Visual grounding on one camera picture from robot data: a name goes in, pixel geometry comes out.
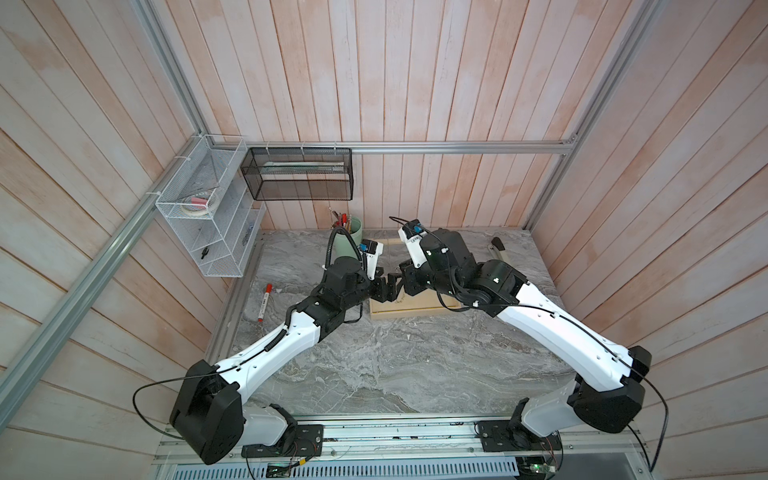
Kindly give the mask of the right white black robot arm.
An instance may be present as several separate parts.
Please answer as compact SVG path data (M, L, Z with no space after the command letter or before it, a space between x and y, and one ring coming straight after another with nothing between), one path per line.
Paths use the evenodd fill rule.
M465 310L481 310L523 331L574 370L574 378L563 387L518 402L504 443L527 450L581 424L616 434L640 412L645 397L641 383L652 361L647 350L598 335L509 263L477 261L457 231L429 231L413 220L398 234L410 255L400 265L408 294L431 289L438 297L456 299Z

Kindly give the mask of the green pen cup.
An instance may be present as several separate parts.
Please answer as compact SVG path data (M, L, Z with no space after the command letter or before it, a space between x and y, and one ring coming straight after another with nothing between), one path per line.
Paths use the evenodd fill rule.
M357 257L356 251L359 250L359 245L361 244L362 237L363 237L362 221L358 217L352 216L349 219L348 227L349 227L348 233L349 233L349 236L354 241L354 245L352 245L352 243L343 233L337 234L334 238L334 246L333 246L333 253L336 258L338 257L356 258Z

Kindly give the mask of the black mesh wall basket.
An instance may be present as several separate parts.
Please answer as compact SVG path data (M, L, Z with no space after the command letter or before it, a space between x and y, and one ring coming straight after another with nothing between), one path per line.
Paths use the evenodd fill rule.
M256 201L350 201L354 196L347 148L251 147L240 171Z

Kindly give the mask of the red white marker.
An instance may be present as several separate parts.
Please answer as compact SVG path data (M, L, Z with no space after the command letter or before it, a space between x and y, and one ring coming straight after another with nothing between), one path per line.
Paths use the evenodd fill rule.
M257 316L257 322L263 323L265 319L265 314L269 302L269 298L271 296L271 292L273 289L273 285L271 283L268 283L264 289L264 293L262 296L262 300L259 306L258 316Z

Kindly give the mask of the pens in cup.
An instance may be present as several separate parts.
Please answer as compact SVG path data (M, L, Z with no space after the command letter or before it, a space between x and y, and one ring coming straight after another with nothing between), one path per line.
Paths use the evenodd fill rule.
M329 208L331 217L333 220L332 227L333 228L344 228L347 231L351 228L351 217L347 213L342 213L337 210L334 210L333 208Z

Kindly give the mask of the grey black stapler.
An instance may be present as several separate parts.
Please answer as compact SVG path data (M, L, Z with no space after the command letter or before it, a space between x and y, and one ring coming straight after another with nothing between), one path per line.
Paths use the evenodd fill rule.
M492 255L507 264L511 263L509 252L507 251L504 243L499 237L493 237L490 244L489 244L489 250L491 251Z

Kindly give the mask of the wooden jewelry display stand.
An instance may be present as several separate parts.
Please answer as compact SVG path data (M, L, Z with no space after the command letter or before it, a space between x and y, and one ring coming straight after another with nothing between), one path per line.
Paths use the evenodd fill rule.
M400 262L410 259L406 246L398 238L376 238L375 241L383 245L383 253L378 259L377 266L383 267L387 272L397 270ZM449 314L449 311L439 303L436 293L430 289L416 296L409 296L401 290L394 302L382 303L370 300L369 308L372 320Z

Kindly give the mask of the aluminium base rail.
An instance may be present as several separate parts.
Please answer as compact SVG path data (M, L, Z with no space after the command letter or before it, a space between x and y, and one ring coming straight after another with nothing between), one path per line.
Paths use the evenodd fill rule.
M575 427L511 451L492 435L502 417L428 414L316 415L298 420L303 439L282 457L236 446L206 465L166 440L150 479L652 479L634 431Z

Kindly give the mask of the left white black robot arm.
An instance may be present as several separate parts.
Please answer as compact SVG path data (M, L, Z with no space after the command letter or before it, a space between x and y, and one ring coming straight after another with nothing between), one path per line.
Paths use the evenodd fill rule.
M298 425L285 408L270 404L247 414L245 403L285 364L341 326L349 309L368 299L395 300L400 277L381 268L366 272L350 257L336 259L321 283L288 308L281 326L215 365L201 360L188 370L170 414L171 426L206 465L224 459L238 445L277 455L296 452Z

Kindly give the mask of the tape roll on shelf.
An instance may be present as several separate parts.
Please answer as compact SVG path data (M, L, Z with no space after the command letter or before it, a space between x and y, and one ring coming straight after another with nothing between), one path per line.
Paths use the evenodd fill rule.
M215 210L216 203L217 200L213 196L192 195L179 204L179 209L188 217L206 217Z

